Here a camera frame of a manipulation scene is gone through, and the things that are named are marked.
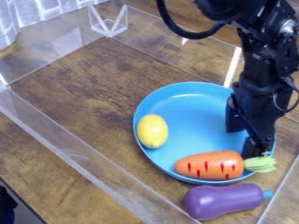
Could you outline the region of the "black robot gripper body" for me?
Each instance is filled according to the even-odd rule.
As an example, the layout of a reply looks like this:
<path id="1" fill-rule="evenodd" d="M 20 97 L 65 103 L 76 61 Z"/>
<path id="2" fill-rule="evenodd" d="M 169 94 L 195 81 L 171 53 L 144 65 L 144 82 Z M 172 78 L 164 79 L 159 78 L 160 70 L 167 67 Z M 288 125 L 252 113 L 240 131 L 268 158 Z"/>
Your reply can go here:
<path id="1" fill-rule="evenodd" d="M 275 143 L 276 120 L 299 104 L 299 88 L 291 77 L 259 84 L 244 75 L 232 84 L 232 94 L 248 137 L 259 143 Z"/>

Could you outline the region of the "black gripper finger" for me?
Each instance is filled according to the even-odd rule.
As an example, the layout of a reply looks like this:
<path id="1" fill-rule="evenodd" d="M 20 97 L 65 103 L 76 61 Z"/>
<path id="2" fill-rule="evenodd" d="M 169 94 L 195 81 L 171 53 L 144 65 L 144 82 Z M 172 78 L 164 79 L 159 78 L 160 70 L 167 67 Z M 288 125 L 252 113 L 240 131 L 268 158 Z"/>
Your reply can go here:
<path id="1" fill-rule="evenodd" d="M 239 116 L 239 112 L 235 106 L 233 98 L 227 99 L 225 106 L 225 130 L 228 133 L 239 132 L 244 129 L 244 123 Z"/>
<path id="2" fill-rule="evenodd" d="M 268 156 L 272 152 L 272 143 L 259 143 L 251 136 L 245 138 L 241 157 L 244 159 Z"/>

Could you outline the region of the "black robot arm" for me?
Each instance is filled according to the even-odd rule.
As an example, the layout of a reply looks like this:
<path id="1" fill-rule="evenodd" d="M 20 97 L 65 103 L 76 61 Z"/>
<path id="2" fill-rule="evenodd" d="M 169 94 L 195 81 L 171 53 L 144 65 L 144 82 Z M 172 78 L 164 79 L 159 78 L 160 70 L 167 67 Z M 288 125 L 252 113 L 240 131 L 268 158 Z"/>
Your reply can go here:
<path id="1" fill-rule="evenodd" d="M 276 120 L 295 107 L 292 73 L 299 67 L 295 10 L 285 0 L 195 0 L 211 20 L 233 24 L 241 41 L 244 68 L 227 100 L 225 128 L 245 130 L 241 157 L 272 153 Z"/>

